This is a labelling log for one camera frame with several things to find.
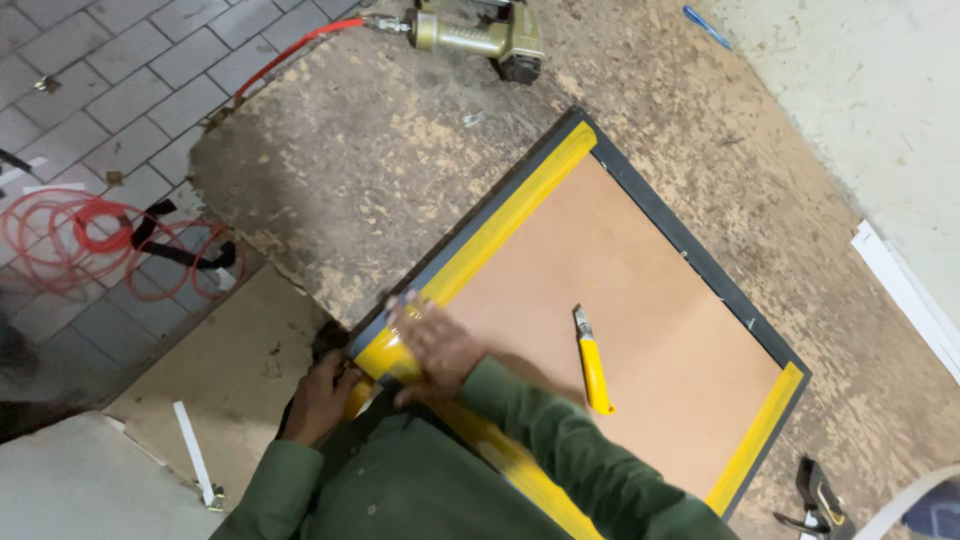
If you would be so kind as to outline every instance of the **green shirt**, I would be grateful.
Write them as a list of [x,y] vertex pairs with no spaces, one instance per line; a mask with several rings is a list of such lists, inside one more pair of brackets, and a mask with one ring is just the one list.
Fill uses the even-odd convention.
[[[470,374],[463,401],[528,448],[606,538],[736,540],[704,503],[608,441],[580,407],[495,360]],[[423,412],[394,411],[378,398],[319,450],[270,443],[243,501],[211,538],[569,540]]]

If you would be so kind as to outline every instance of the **worn workbench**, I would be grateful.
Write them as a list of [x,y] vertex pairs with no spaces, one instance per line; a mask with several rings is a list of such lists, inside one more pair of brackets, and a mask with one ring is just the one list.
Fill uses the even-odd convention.
[[799,514],[801,454],[859,523],[954,461],[960,390],[850,247],[860,216],[750,67],[680,2],[530,4],[548,54],[534,85],[351,29],[201,140],[196,187],[352,326],[579,104],[813,370],[732,519],[744,538],[796,536],[770,512]]

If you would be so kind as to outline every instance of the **green sleeve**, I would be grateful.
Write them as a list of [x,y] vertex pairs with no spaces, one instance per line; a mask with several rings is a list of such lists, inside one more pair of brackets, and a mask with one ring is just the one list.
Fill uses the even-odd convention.
[[606,538],[736,539],[706,504],[608,441],[580,407],[522,382],[492,357],[470,374],[463,399],[527,447]]
[[256,466],[243,501],[211,540],[289,540],[306,512],[324,457],[292,441],[273,441]]

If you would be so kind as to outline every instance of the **brown cardboard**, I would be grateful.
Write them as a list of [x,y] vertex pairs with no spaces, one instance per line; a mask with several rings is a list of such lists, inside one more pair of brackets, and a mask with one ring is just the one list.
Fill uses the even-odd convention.
[[572,310],[593,326],[610,440],[704,498],[780,367],[616,181],[587,157],[449,303],[508,363],[581,405]]

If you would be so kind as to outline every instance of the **person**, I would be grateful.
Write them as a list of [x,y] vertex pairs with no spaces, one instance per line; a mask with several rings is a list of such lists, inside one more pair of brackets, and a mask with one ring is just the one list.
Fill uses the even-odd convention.
[[362,374],[335,384],[340,358],[327,355],[300,380],[282,435],[212,540],[570,538],[423,400],[460,400],[522,443],[606,538],[736,540],[706,504],[608,441],[574,403],[512,375],[441,308],[408,296],[387,309],[421,382],[341,424]]

